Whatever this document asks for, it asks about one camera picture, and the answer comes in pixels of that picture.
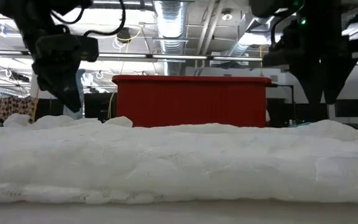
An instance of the ceiling duct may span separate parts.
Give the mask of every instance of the ceiling duct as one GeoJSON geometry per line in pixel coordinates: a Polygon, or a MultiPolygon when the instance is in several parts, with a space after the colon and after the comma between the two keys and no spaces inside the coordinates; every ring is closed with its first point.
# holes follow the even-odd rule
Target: ceiling duct
{"type": "MultiPolygon", "coordinates": [[[[163,54],[181,55],[184,53],[186,3],[179,1],[155,1],[158,36],[163,54]]],[[[164,62],[164,75],[181,75],[181,63],[164,62]]]]}
{"type": "MultiPolygon", "coordinates": [[[[225,52],[213,52],[213,55],[221,55],[226,57],[240,57],[245,54],[247,49],[251,45],[264,45],[268,44],[269,38],[267,37],[266,32],[251,33],[250,30],[253,28],[253,22],[256,21],[256,18],[251,14],[245,14],[238,27],[237,27],[237,36],[238,39],[233,43],[229,50],[225,52]]],[[[223,69],[229,68],[245,68],[248,66],[248,62],[220,62],[220,61],[210,61],[211,67],[219,67],[223,69]]]]}
{"type": "MultiPolygon", "coordinates": [[[[282,29],[294,19],[293,16],[281,21],[276,28],[276,33],[281,33],[282,29]]],[[[277,22],[277,18],[257,18],[251,13],[245,14],[237,28],[238,41],[224,53],[225,56],[240,57],[250,45],[270,44],[270,30],[272,24],[277,22]]]]}

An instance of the wall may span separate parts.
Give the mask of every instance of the wall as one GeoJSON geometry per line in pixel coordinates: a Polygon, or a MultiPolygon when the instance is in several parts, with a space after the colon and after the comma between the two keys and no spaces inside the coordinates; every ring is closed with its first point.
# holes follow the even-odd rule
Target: wall
{"type": "MultiPolygon", "coordinates": [[[[223,76],[225,74],[230,74],[232,77],[259,77],[260,69],[255,68],[253,70],[230,68],[223,70],[220,68],[210,68],[206,67],[203,69],[201,76],[223,76]]],[[[285,85],[286,82],[286,73],[281,73],[277,68],[264,68],[262,69],[262,74],[266,77],[271,75],[278,75],[277,84],[285,85]]],[[[186,75],[194,75],[194,67],[186,67],[186,75]]],[[[268,98],[283,98],[288,102],[291,102],[291,89],[288,87],[278,87],[278,88],[266,88],[266,95],[268,98]]]]}
{"type": "MultiPolygon", "coordinates": [[[[307,103],[308,100],[306,99],[305,93],[301,85],[299,84],[298,80],[291,74],[287,74],[286,76],[287,84],[294,85],[295,91],[295,102],[296,103],[307,103]]],[[[358,66],[356,66],[349,78],[346,80],[345,87],[342,89],[342,92],[339,94],[338,99],[358,99],[358,66]]],[[[329,118],[331,120],[335,120],[342,123],[357,123],[358,118],[337,118],[335,117],[335,107],[334,105],[329,105],[329,118]]]]}

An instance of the air duct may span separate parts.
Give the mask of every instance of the air duct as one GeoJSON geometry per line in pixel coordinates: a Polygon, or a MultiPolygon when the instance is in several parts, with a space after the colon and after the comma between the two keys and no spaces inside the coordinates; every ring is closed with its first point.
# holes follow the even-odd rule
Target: air duct
{"type": "MultiPolygon", "coordinates": [[[[185,37],[186,3],[179,1],[155,1],[158,36],[173,40],[160,41],[163,54],[183,54],[185,43],[177,40],[185,37]]],[[[181,75],[181,63],[164,62],[164,75],[181,75]]]]}
{"type": "Polygon", "coordinates": [[[251,13],[245,14],[239,26],[237,27],[238,41],[231,45],[231,48],[224,53],[225,56],[240,57],[242,56],[250,45],[264,45],[267,44],[266,32],[253,34],[250,31],[255,28],[253,24],[265,24],[270,19],[261,21],[261,19],[254,17],[251,13]]]}

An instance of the ceiling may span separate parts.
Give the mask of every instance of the ceiling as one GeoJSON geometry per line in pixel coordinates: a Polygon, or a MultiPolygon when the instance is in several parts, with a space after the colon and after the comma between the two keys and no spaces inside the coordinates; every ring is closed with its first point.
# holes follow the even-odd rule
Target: ceiling
{"type": "MultiPolygon", "coordinates": [[[[70,25],[72,33],[82,34],[89,29],[101,31],[111,31],[118,27],[121,18],[120,9],[112,9],[113,5],[108,0],[98,1],[98,7],[85,10],[82,19],[74,25],[70,25]]],[[[209,0],[196,0],[187,2],[188,10],[186,17],[186,54],[194,54],[202,31],[203,14],[209,5],[209,0]]],[[[214,39],[208,48],[208,53],[223,52],[237,40],[237,28],[244,14],[250,13],[248,0],[225,0],[224,9],[230,9],[232,19],[224,21],[221,19],[220,12],[218,24],[214,30],[214,39]]],[[[72,21],[80,13],[80,9],[75,9],[63,16],[64,20],[72,21]]],[[[129,28],[132,36],[138,35],[128,45],[117,45],[115,37],[98,37],[99,51],[103,53],[152,53],[161,52],[156,26],[155,13],[153,11],[127,10],[126,27],[129,28]]],[[[15,23],[0,15],[0,24],[4,24],[5,34],[0,36],[0,50],[25,50],[21,35],[15,23]]],[[[249,48],[247,53],[250,56],[259,57],[267,50],[266,46],[260,49],[249,48]]],[[[0,58],[0,93],[13,95],[26,95],[29,92],[29,83],[9,79],[9,71],[19,72],[21,75],[32,78],[31,59],[24,58],[0,58]],[[21,87],[2,86],[20,85],[21,87]]],[[[118,74],[146,74],[162,75],[162,62],[122,62],[122,61],[97,61],[95,63],[82,62],[81,68],[93,76],[93,81],[89,85],[113,86],[111,78],[118,74]]]]}

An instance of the pipe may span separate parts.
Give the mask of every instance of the pipe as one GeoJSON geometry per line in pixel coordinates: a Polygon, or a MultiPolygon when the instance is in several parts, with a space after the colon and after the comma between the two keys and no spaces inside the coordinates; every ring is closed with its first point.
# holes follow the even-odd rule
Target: pipe
{"type": "MultiPolygon", "coordinates": [[[[158,36],[173,39],[185,37],[186,3],[178,1],[154,1],[157,13],[158,36]]],[[[183,54],[185,43],[177,40],[160,41],[163,54],[183,54]]],[[[181,63],[164,62],[164,75],[181,75],[181,63]]]]}
{"type": "MultiPolygon", "coordinates": [[[[23,88],[30,88],[31,85],[24,84],[24,85],[15,85],[15,84],[0,84],[0,87],[23,87],[23,88]]],[[[111,88],[115,89],[117,88],[116,85],[106,85],[106,86],[93,86],[93,85],[85,85],[84,88],[111,88]]]]}
{"type": "Polygon", "coordinates": [[[216,28],[216,24],[218,24],[218,20],[219,20],[219,15],[221,12],[222,12],[222,9],[223,9],[223,4],[226,0],[220,0],[219,1],[219,4],[218,4],[218,8],[216,9],[216,15],[215,15],[215,18],[214,18],[214,21],[212,22],[212,25],[211,25],[211,28],[208,32],[208,36],[206,38],[206,42],[205,42],[205,45],[204,45],[204,49],[203,49],[203,55],[206,54],[208,48],[209,48],[209,44],[211,43],[211,40],[212,40],[212,36],[214,35],[214,32],[215,32],[215,28],[216,28]]]}
{"type": "MultiPolygon", "coordinates": [[[[100,35],[90,35],[90,37],[93,37],[93,38],[96,38],[96,39],[110,39],[110,38],[114,38],[114,36],[100,36],[100,35]]],[[[7,33],[7,36],[5,38],[22,38],[22,36],[18,33],[13,33],[13,32],[8,32],[7,33]]],[[[146,39],[155,39],[155,40],[162,40],[161,37],[155,37],[155,36],[152,36],[152,35],[138,35],[136,38],[146,38],[146,39]]],[[[198,36],[188,36],[187,38],[184,38],[184,39],[178,39],[182,42],[188,42],[188,40],[198,40],[200,39],[198,36]]],[[[214,37],[214,40],[225,40],[225,41],[236,41],[237,39],[235,38],[232,38],[232,37],[220,37],[220,36],[217,36],[217,37],[214,37]]]]}
{"type": "MultiPolygon", "coordinates": [[[[146,45],[146,48],[147,48],[147,52],[149,54],[151,54],[149,43],[147,43],[147,39],[146,38],[143,38],[143,39],[144,39],[144,44],[146,45]]],[[[153,68],[154,68],[154,74],[157,74],[157,69],[155,68],[154,62],[152,62],[152,64],[153,64],[153,68]]]]}
{"type": "MultiPolygon", "coordinates": [[[[31,58],[28,51],[17,50],[0,50],[0,57],[9,58],[31,58]]],[[[100,60],[128,60],[128,59],[176,59],[176,60],[222,60],[234,62],[261,62],[260,57],[228,57],[228,56],[212,56],[212,55],[162,55],[162,54],[116,54],[116,53],[100,53],[100,60]]]]}
{"type": "Polygon", "coordinates": [[[209,22],[211,21],[211,16],[212,16],[212,13],[213,13],[213,10],[214,10],[214,5],[215,5],[215,2],[213,2],[213,1],[209,2],[208,8],[207,8],[208,13],[206,15],[206,19],[205,19],[205,22],[204,22],[204,25],[203,25],[203,29],[201,30],[201,35],[200,35],[200,39],[198,40],[198,45],[197,45],[195,55],[200,54],[200,50],[201,50],[201,47],[203,46],[206,31],[208,30],[209,22]]]}

